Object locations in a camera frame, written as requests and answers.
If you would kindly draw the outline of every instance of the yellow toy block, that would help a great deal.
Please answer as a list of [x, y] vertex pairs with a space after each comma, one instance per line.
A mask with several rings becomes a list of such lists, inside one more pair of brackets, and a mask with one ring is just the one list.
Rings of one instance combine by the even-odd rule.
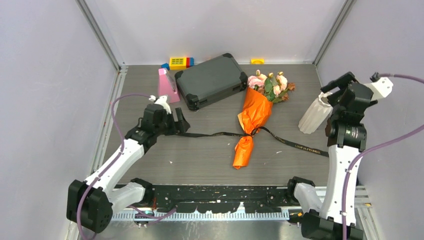
[[169, 59], [171, 70], [184, 70], [187, 68], [187, 57], [171, 57]]
[[250, 60], [250, 64], [264, 64], [265, 60], [263, 58], [253, 58]]

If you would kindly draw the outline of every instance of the suitcase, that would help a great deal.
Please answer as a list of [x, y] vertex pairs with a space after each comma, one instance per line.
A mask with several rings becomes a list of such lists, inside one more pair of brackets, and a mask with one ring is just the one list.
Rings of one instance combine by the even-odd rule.
[[196, 111], [246, 89], [248, 76], [230, 53], [175, 73], [188, 109]]

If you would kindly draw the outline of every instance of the gray wall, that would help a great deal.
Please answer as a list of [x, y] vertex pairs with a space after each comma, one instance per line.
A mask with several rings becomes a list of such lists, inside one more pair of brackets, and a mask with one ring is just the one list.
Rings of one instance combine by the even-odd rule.
[[230, 52], [239, 63], [312, 62], [343, 0], [91, 0], [117, 58], [127, 65]]
[[[318, 66], [323, 84], [352, 71], [363, 83], [375, 72], [424, 78], [424, 1], [362, 0], [353, 6]], [[367, 147], [424, 123], [424, 85], [392, 78], [393, 92], [366, 111]], [[422, 239], [424, 132], [370, 153], [359, 168], [384, 239]]]
[[75, 1], [0, 1], [1, 239], [65, 239], [114, 78]]

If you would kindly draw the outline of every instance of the bouquet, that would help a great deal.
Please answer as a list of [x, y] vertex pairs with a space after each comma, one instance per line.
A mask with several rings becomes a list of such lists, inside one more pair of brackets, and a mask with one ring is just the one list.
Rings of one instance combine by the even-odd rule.
[[249, 164], [254, 147], [253, 135], [259, 132], [259, 127], [267, 123], [273, 104], [289, 100], [289, 92], [296, 88], [294, 83], [287, 81], [282, 71], [278, 72], [277, 76], [272, 72], [266, 76], [257, 70], [256, 76], [248, 78], [247, 85], [243, 110], [237, 117], [248, 136], [242, 137], [235, 146], [232, 166], [236, 169]]

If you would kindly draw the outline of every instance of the black ribbon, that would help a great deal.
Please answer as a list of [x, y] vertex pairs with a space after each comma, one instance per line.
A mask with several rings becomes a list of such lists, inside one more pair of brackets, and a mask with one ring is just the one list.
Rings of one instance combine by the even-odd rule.
[[256, 134], [256, 132], [258, 131], [258, 129], [262, 129], [262, 130], [268, 132], [269, 134], [271, 134], [271, 136], [273, 136], [280, 143], [285, 144], [287, 146], [297, 148], [297, 149], [300, 149], [300, 150], [303, 150], [303, 151], [307, 151], [307, 152], [310, 152], [310, 153], [313, 153], [313, 154], [318, 154], [318, 155], [321, 155], [321, 156], [324, 156], [324, 157], [327, 157], [327, 158], [329, 157], [329, 152], [327, 152], [327, 151], [322, 151], [322, 150], [319, 150], [319, 149], [316, 149], [316, 148], [311, 148], [311, 147], [308, 147], [308, 146], [305, 146], [305, 145], [302, 145], [302, 144], [299, 144], [299, 143], [295, 143], [295, 142], [283, 139], [283, 138], [275, 135], [273, 132], [271, 132], [268, 128], [266, 128], [264, 126], [261, 126], [261, 127], [254, 129], [251, 132], [251, 134], [248, 134], [248, 133], [240, 134], [240, 133], [234, 133], [234, 132], [220, 131], [220, 132], [216, 132], [216, 133], [213, 133], [213, 134], [185, 132], [185, 133], [178, 133], [177, 136], [189, 137], [189, 138], [231, 136], [231, 137], [242, 138], [242, 137], [247, 137], [247, 136], [253, 137]]

